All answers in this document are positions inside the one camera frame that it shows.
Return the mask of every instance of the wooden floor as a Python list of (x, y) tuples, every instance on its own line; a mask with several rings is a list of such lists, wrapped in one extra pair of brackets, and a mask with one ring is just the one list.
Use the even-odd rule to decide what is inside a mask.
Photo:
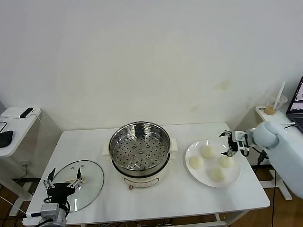
[[(259, 169), (257, 171), (257, 176), (259, 180), (271, 180), (271, 175), (266, 169)], [(31, 192), (34, 192), (37, 187), (38, 182), (34, 183), (31, 188)], [(273, 197), (274, 189), (265, 189), (266, 194), (268, 195), (271, 204)], [(0, 190), (0, 196), (6, 198), (10, 202), (14, 202), (17, 198), (11, 191), (3, 187)], [(303, 227), (303, 200), (293, 196), (293, 200), (285, 201), (280, 191), (276, 189), (276, 200), (275, 200), (275, 218), (274, 218), (274, 227)], [(24, 203), (22, 210), (26, 210), (29, 205), (29, 202)], [(4, 219), (6, 214), (10, 210), (10, 205), (0, 198), (0, 218)], [(271, 214), (272, 206), (266, 209), (253, 210), (246, 214), (244, 217), (239, 219), (237, 222), (232, 224), (232, 227), (271, 227)], [(183, 225), (183, 224), (193, 224), (215, 221), (214, 215), (207, 216), (195, 216), (195, 217), (186, 217), (186, 218), (174, 218), (166, 219), (164, 222), (166, 224), (171, 223), (173, 225)], [(163, 223), (163, 219), (159, 220), (147, 220), (147, 221), (137, 221), (141, 225), (147, 225), (148, 227), (155, 227), (158, 224)], [(22, 220), (12, 219), (2, 221), (0, 220), (0, 227), (22, 227)], [(99, 227), (98, 224), (89, 225), (89, 227)], [(121, 223), (119, 227), (136, 227), (135, 222)]]

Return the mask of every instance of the plastic cup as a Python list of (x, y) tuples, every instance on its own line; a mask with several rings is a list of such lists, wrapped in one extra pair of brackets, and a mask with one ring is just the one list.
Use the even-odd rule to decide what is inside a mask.
[(271, 97), (270, 101), (266, 104), (264, 112), (267, 115), (274, 115), (277, 112), (277, 110), (280, 109), (284, 103), (287, 103), (287, 101), (288, 101), (288, 99), (284, 95), (281, 95), (280, 99), (278, 100), (278, 103), (276, 105), (276, 109), (273, 110), (275, 102), (276, 102), (276, 97), (273, 96), (273, 97)]

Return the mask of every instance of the glass lid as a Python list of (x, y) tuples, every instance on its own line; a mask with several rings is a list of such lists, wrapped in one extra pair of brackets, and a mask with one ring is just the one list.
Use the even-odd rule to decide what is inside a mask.
[(90, 205), (101, 192), (104, 175), (102, 168), (95, 162), (82, 160), (68, 164), (53, 179), (53, 183), (72, 183), (77, 178), (78, 168), (81, 171), (83, 184), (73, 195), (67, 198), (71, 206), (70, 212), (79, 211)]

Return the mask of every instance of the white plate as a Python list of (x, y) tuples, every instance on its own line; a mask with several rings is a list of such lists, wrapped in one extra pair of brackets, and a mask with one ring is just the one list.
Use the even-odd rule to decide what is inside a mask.
[[(207, 145), (212, 146), (213, 151), (216, 154), (215, 158), (209, 159), (209, 158), (205, 158), (202, 155), (201, 153), (202, 147)], [(192, 145), (190, 145), (190, 147), (187, 149), (185, 154), (185, 163), (192, 176), (194, 176), (194, 178), (196, 178), (201, 183), (204, 183), (208, 186), (215, 188), (227, 187), (237, 181), (237, 179), (241, 174), (241, 167), (239, 164), (238, 154), (232, 157), (234, 162), (233, 166), (229, 168), (223, 168), (220, 166), (219, 159), (220, 156), (222, 156), (221, 153), (226, 151), (227, 151), (227, 147), (219, 141), (215, 141), (215, 140), (197, 141)], [(204, 165), (198, 170), (192, 168), (189, 163), (189, 159), (193, 156), (199, 156), (204, 160)], [(212, 170), (213, 168), (216, 167), (222, 169), (223, 174), (225, 175), (225, 181), (216, 182), (212, 179)]]

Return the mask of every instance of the laptop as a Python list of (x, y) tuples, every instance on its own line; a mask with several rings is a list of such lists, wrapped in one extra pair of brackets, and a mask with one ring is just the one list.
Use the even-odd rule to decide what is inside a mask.
[(295, 122), (298, 129), (303, 133), (303, 77), (287, 109), (286, 116)]

